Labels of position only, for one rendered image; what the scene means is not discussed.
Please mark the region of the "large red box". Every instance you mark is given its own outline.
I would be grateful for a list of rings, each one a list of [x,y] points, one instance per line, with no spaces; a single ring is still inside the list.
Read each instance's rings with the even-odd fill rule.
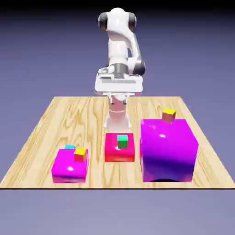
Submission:
[[[128,148],[118,148],[118,134],[128,136]],[[133,133],[106,133],[105,136],[105,162],[134,162],[135,146]]]

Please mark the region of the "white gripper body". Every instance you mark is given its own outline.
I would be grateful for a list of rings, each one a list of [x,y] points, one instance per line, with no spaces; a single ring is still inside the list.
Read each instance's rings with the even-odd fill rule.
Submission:
[[[95,91],[100,93],[140,93],[143,90],[141,76],[124,75],[124,78],[115,78],[113,74],[96,76]]]

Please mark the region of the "tall large magenta box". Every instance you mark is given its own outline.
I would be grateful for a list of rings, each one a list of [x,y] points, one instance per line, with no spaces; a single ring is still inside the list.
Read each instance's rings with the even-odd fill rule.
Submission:
[[[173,123],[142,119],[140,163],[143,181],[192,181],[198,146],[185,119],[176,119]]]

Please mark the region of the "low large magenta box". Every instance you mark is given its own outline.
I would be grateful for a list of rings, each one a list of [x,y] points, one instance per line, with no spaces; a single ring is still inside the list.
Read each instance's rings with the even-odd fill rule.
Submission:
[[[75,149],[60,149],[53,163],[51,174],[53,183],[85,183],[89,165],[88,150],[86,159],[75,161]]]

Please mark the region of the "small green cube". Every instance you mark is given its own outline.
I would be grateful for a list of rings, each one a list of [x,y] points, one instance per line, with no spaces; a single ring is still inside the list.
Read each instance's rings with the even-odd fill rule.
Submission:
[[[119,149],[128,148],[128,136],[126,134],[117,135],[117,146]]]

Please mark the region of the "small yellow cube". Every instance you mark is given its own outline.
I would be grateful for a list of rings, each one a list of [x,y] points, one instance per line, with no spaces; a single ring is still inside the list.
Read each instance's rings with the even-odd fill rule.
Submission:
[[[167,123],[173,123],[176,117],[176,111],[173,109],[166,108],[162,112],[162,121]]]
[[[86,160],[87,150],[84,148],[77,148],[74,152],[74,160],[76,162],[84,162]]]

